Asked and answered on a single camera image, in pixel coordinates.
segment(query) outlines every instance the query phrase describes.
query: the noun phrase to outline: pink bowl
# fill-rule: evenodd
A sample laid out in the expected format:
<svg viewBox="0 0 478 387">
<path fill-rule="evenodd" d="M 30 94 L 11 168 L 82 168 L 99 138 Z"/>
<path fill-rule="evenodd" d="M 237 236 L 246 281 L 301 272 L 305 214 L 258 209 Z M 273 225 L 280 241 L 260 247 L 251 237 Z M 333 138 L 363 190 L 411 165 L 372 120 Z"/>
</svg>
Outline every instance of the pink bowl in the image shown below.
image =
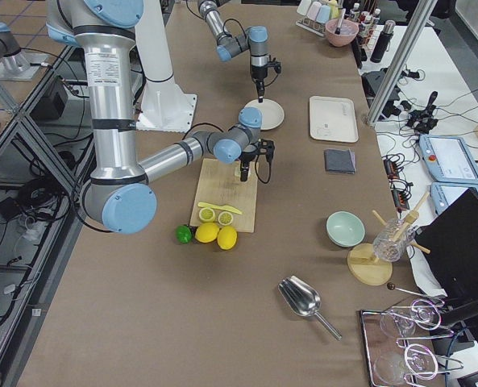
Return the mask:
<svg viewBox="0 0 478 387">
<path fill-rule="evenodd" d="M 332 46 L 342 47 L 351 43 L 353 39 L 359 33 L 359 24 L 352 22 L 351 20 L 343 20 L 341 26 L 341 34 L 335 34 L 335 28 L 337 27 L 338 19 L 328 20 L 325 24 L 325 36 Z"/>
</svg>

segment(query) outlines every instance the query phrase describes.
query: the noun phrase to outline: cut lemon slice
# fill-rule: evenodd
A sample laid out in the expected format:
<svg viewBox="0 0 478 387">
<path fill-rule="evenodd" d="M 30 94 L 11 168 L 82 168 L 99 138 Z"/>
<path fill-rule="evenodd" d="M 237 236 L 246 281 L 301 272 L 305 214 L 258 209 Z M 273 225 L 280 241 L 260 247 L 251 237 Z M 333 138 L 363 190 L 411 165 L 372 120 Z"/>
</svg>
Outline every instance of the cut lemon slice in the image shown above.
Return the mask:
<svg viewBox="0 0 478 387">
<path fill-rule="evenodd" d="M 217 217 L 217 223 L 221 226 L 229 226 L 233 223 L 233 214 L 229 211 L 223 211 Z"/>
<path fill-rule="evenodd" d="M 215 220 L 215 211 L 209 207 L 203 207 L 199 210 L 199 218 L 203 223 L 213 222 Z"/>
</svg>

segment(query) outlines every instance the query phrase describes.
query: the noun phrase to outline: lime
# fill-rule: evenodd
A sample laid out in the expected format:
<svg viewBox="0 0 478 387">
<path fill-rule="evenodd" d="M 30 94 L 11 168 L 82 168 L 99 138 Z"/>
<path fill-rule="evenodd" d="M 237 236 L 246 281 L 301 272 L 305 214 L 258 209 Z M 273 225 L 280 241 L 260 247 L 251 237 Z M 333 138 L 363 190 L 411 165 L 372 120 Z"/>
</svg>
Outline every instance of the lime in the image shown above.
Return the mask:
<svg viewBox="0 0 478 387">
<path fill-rule="evenodd" d="M 201 243 L 209 243 L 217 238 L 219 226 L 216 223 L 203 223 L 196 230 L 196 240 Z"/>
<path fill-rule="evenodd" d="M 185 224 L 178 226 L 176 227 L 176 238 L 180 243 L 188 243 L 192 240 L 192 231 Z"/>
<path fill-rule="evenodd" d="M 215 220 L 215 211 L 209 207 L 203 207 L 199 210 L 199 218 L 203 223 L 213 222 Z"/>
<path fill-rule="evenodd" d="M 228 211 L 223 211 L 217 217 L 217 223 L 221 226 L 230 226 L 233 223 L 233 214 Z"/>
<path fill-rule="evenodd" d="M 217 236 L 217 244 L 222 250 L 230 250 L 237 243 L 237 230 L 233 226 L 225 226 Z"/>
</svg>

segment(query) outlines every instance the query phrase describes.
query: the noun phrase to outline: white round object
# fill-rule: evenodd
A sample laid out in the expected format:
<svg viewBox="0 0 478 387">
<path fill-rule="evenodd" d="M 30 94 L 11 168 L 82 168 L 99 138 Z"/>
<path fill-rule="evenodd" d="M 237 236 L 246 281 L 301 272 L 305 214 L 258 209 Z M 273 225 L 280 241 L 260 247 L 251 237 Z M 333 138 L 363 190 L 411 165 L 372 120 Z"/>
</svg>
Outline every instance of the white round object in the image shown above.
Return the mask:
<svg viewBox="0 0 478 387">
<path fill-rule="evenodd" d="M 284 109 L 278 102 L 271 99 L 264 99 L 262 103 L 254 99 L 246 104 L 246 107 L 255 107 L 262 113 L 262 131 L 269 131 L 281 125 L 284 122 Z"/>
</svg>

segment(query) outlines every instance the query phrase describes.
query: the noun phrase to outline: black monitor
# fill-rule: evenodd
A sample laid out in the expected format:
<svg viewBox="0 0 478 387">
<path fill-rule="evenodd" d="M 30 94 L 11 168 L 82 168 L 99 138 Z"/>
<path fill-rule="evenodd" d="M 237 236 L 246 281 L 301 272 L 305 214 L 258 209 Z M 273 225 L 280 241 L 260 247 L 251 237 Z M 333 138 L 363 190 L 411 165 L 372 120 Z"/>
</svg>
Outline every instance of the black monitor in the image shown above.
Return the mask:
<svg viewBox="0 0 478 387">
<path fill-rule="evenodd" d="M 478 193 L 474 189 L 467 189 L 424 227 L 416 242 L 430 249 L 425 258 L 450 303 L 478 299 Z M 478 316 L 466 324 L 478 342 Z"/>
</svg>

